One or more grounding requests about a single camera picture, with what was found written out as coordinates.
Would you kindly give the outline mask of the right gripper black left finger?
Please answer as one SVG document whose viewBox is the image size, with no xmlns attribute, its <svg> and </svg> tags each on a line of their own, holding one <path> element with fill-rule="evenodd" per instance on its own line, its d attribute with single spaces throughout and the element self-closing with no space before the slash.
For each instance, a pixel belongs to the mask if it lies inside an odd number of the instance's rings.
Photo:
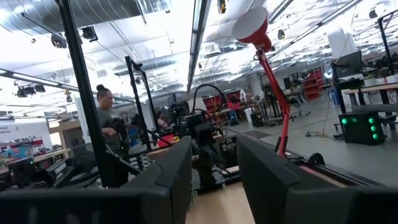
<svg viewBox="0 0 398 224">
<path fill-rule="evenodd" d="M 117 189 L 10 190 L 1 194 L 1 224 L 184 223 L 192 184 L 192 139 L 181 138 Z"/>
</svg>

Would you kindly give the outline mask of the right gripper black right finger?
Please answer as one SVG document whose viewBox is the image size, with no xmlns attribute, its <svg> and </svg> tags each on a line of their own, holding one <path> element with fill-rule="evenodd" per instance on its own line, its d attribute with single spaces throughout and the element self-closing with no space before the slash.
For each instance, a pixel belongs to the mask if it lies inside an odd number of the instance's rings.
<svg viewBox="0 0 398 224">
<path fill-rule="evenodd" d="M 397 224 L 397 188 L 331 169 L 319 153 L 280 156 L 239 136 L 237 157 L 256 223 Z"/>
</svg>

